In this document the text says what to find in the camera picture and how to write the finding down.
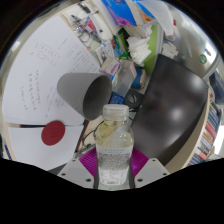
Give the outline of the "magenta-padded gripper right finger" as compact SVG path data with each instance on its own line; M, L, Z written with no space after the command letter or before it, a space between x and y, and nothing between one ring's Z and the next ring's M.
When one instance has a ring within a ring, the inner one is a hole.
M133 149L129 175L131 189L144 187L168 174L169 172L158 159L149 159L139 150Z

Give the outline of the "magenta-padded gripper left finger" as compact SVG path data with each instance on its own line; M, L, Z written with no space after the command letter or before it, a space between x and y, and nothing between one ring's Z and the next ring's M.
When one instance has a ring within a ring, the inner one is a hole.
M99 176L96 149L75 153L58 176L80 187L97 189Z

